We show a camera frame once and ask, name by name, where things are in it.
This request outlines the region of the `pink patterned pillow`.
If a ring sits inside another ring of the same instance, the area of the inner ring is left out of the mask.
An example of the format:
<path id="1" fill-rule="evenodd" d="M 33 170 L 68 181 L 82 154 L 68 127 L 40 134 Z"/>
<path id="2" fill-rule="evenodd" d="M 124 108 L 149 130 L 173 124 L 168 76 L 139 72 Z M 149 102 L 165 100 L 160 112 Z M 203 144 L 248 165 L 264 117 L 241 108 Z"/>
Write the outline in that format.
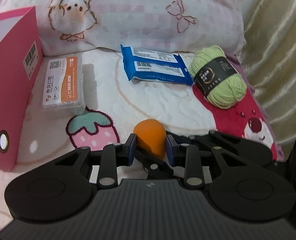
<path id="1" fill-rule="evenodd" d="M 47 56 L 121 46 L 195 52 L 245 44 L 242 0 L 0 0 L 0 13 L 35 7 Z"/>

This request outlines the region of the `clear orange-label plastic case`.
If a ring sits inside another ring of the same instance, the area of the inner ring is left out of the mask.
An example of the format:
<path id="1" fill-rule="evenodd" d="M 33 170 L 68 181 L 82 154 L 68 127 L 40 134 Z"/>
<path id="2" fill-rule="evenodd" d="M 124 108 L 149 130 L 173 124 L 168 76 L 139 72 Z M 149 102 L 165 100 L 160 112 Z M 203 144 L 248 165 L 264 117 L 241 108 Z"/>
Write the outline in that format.
<path id="1" fill-rule="evenodd" d="M 50 118 L 83 114 L 83 72 L 81 58 L 65 56 L 48 61 L 42 96 L 42 110 Z"/>

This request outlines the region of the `blue wet wipes pack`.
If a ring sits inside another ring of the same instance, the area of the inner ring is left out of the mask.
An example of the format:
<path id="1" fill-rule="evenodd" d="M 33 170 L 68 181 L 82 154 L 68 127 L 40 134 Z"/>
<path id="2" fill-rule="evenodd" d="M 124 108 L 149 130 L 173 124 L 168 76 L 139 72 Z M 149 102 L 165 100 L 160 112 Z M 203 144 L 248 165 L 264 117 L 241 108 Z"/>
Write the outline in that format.
<path id="1" fill-rule="evenodd" d="M 128 80 L 138 79 L 191 86 L 192 77 L 180 55 L 120 46 Z"/>

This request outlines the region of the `pink cardboard box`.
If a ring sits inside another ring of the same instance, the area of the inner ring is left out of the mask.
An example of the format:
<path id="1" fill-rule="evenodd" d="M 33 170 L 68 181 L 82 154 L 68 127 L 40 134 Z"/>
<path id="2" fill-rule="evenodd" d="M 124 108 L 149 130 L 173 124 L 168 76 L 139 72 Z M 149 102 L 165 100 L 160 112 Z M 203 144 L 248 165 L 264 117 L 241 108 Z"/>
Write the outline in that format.
<path id="1" fill-rule="evenodd" d="M 0 13 L 0 170 L 16 163 L 23 118 L 42 63 L 35 7 Z"/>

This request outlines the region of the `green yarn ball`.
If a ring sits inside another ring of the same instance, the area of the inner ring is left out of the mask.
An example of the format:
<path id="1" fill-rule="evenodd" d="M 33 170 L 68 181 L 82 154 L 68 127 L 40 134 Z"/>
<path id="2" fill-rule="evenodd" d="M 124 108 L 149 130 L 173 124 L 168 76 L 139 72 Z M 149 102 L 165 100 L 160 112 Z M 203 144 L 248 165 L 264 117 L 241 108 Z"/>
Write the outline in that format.
<path id="1" fill-rule="evenodd" d="M 245 81 L 219 46 L 197 51 L 188 70 L 207 102 L 217 108 L 229 109 L 247 93 Z"/>

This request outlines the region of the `orange makeup sponge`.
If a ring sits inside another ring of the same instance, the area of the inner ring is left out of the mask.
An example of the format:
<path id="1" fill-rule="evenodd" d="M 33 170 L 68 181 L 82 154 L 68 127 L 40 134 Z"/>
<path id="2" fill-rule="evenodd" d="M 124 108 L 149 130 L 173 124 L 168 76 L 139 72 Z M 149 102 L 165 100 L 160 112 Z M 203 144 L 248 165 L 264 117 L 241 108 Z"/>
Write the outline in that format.
<path id="1" fill-rule="evenodd" d="M 150 155 L 163 160 L 165 157 L 166 130 L 157 120 L 147 119 L 139 122 L 133 129 L 137 145 Z"/>

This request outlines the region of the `beige satin curtain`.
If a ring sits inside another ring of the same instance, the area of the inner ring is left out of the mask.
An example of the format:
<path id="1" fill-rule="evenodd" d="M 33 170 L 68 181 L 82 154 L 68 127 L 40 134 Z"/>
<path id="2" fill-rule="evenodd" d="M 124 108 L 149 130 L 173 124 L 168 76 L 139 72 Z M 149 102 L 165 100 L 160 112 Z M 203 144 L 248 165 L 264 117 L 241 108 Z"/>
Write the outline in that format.
<path id="1" fill-rule="evenodd" d="M 296 139 L 296 0 L 256 0 L 245 25 L 242 65 L 289 155 Z"/>

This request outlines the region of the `bear print bed blanket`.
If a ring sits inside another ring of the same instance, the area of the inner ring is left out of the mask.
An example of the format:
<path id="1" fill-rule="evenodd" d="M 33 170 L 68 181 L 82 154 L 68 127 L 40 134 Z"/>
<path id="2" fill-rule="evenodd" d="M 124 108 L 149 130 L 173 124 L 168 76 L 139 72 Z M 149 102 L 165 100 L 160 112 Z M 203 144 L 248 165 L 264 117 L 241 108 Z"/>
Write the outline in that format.
<path id="1" fill-rule="evenodd" d="M 96 49 L 79 53 L 78 58 L 87 107 L 83 117 L 42 108 L 49 59 L 45 57 L 40 66 L 27 101 L 16 165 L 8 172 L 0 171 L 0 230 L 12 221 L 4 191 L 14 178 L 76 147 L 100 150 L 124 142 L 136 124 L 146 119 L 158 120 L 177 135 L 217 130 L 258 141 L 271 148 L 274 159 L 284 159 L 265 111 L 253 98 L 253 88 L 241 103 L 220 110 L 196 97 L 187 85 L 129 80 L 121 53 Z"/>

